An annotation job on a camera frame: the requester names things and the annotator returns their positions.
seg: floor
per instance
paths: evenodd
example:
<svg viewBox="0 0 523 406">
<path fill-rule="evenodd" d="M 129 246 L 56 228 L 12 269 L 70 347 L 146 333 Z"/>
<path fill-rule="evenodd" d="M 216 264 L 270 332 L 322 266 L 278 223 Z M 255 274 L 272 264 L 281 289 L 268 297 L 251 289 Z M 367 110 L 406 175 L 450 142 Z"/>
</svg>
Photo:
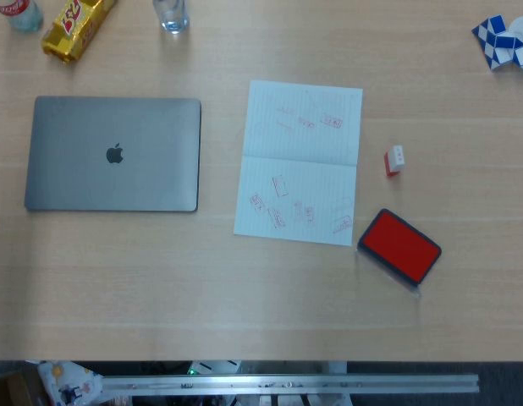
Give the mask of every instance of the floor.
<svg viewBox="0 0 523 406">
<path fill-rule="evenodd" d="M 83 366 L 103 375 L 184 374 L 190 362 L 83 362 Z M 323 373 L 323 363 L 263 362 L 245 363 L 244 373 Z M 0 376 L 21 368 L 24 362 L 0 361 Z M 354 406 L 523 406 L 523 363 L 372 363 L 349 362 L 348 373 L 358 374 L 461 374 L 480 377 L 479 394 L 456 395 L 362 395 L 354 396 Z"/>
</svg>

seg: clear glass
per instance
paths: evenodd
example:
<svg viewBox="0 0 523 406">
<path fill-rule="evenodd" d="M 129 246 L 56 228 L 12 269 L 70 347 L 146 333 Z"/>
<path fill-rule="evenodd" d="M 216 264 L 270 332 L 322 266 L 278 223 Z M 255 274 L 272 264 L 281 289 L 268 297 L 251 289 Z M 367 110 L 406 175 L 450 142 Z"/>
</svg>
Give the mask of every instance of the clear glass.
<svg viewBox="0 0 523 406">
<path fill-rule="evenodd" d="M 0 6 L 8 6 L 15 3 L 14 0 L 0 0 Z M 43 21 L 43 14 L 40 8 L 36 4 L 35 0 L 30 0 L 28 7 L 20 14 L 8 16 L 6 15 L 9 23 L 16 30 L 21 31 L 37 31 L 41 27 Z"/>
<path fill-rule="evenodd" d="M 190 23 L 186 13 L 186 0 L 152 0 L 152 5 L 165 31 L 178 34 L 186 30 Z"/>
</svg>

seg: wooden desk surface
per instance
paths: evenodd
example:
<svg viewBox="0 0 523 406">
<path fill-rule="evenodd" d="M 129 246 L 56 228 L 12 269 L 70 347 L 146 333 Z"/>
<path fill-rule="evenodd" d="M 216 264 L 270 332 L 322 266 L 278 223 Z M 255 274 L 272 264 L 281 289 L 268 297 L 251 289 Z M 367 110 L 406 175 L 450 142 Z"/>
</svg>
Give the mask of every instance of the wooden desk surface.
<svg viewBox="0 0 523 406">
<path fill-rule="evenodd" d="M 523 0 L 195 0 L 176 38 L 137 3 L 71 66 L 0 15 L 0 359 L 523 359 L 523 72 L 471 34 Z M 438 242 L 420 299 L 355 248 L 233 236 L 253 79 L 364 89 L 354 240 L 388 207 Z M 38 95 L 200 98 L 199 211 L 28 213 Z"/>
</svg>

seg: silver laptop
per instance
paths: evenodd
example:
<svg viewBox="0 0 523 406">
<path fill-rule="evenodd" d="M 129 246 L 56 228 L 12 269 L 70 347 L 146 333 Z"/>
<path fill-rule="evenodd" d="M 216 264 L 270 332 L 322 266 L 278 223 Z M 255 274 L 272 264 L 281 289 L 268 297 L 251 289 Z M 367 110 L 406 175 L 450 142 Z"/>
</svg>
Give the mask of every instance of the silver laptop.
<svg viewBox="0 0 523 406">
<path fill-rule="evenodd" d="M 36 98 L 29 210 L 195 211 L 201 103 Z"/>
</svg>

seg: plastic bottle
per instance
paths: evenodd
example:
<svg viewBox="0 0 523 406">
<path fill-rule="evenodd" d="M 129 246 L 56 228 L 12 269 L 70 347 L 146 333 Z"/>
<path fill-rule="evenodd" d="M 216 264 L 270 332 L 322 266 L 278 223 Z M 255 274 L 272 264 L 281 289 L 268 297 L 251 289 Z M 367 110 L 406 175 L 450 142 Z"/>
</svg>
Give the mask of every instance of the plastic bottle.
<svg viewBox="0 0 523 406">
<path fill-rule="evenodd" d="M 186 0 L 152 0 L 160 24 L 165 31 L 178 34 L 190 23 L 186 13 Z"/>
<path fill-rule="evenodd" d="M 12 27 L 21 31 L 39 30 L 43 21 L 35 0 L 0 0 L 0 13 L 8 18 Z"/>
</svg>

